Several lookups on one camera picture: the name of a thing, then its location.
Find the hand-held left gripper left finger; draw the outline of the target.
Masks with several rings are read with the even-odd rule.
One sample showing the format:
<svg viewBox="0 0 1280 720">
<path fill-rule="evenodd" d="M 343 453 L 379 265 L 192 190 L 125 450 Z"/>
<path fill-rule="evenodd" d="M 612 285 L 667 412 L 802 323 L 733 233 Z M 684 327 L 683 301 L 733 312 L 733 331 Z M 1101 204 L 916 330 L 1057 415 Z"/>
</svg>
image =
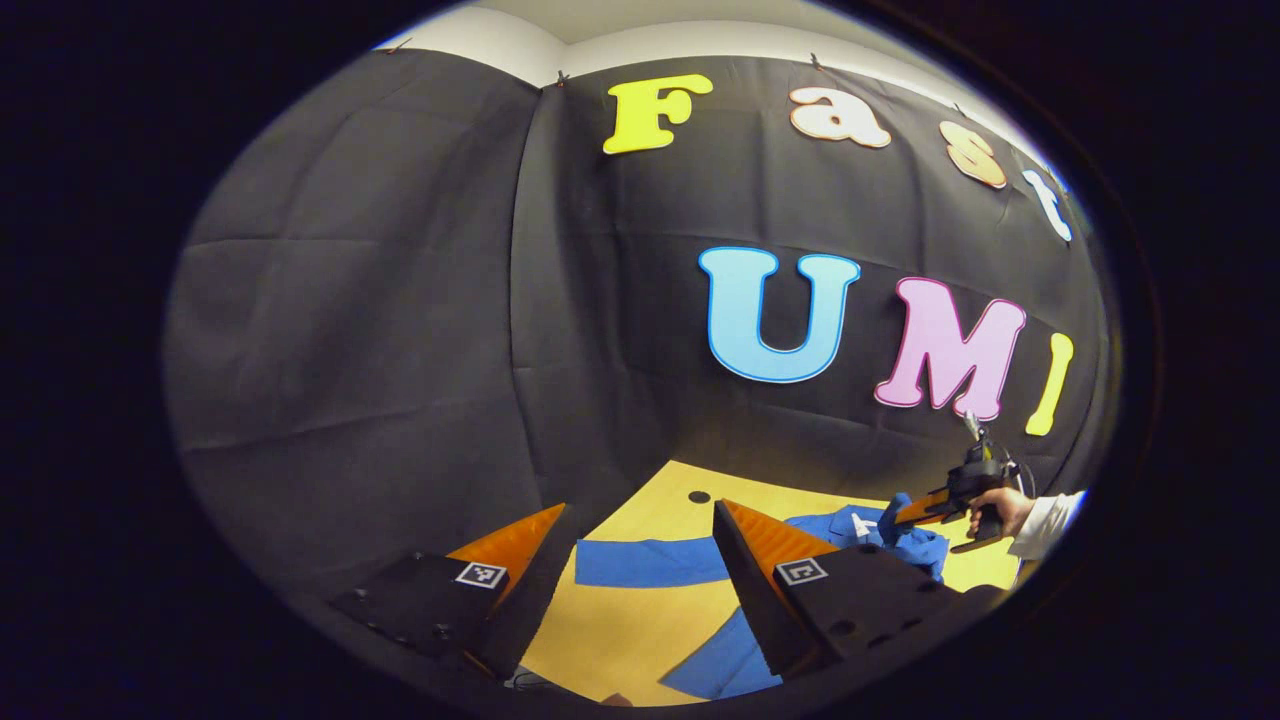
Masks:
<svg viewBox="0 0 1280 720">
<path fill-rule="evenodd" d="M 449 553 L 410 551 L 330 600 L 374 634 L 495 682 L 515 675 L 579 541 L 557 503 Z"/>
</svg>

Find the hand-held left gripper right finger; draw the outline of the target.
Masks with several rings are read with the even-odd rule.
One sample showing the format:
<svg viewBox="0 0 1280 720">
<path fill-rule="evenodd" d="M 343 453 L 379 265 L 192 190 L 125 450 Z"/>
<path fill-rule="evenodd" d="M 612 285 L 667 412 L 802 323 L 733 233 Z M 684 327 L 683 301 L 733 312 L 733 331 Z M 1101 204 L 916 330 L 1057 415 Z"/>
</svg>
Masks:
<svg viewBox="0 0 1280 720">
<path fill-rule="evenodd" d="M 960 592 L 873 544 L 838 550 L 730 500 L 713 538 L 769 670 L 803 679 L 833 667 L 877 679 L 932 653 L 1006 598 Z"/>
</svg>

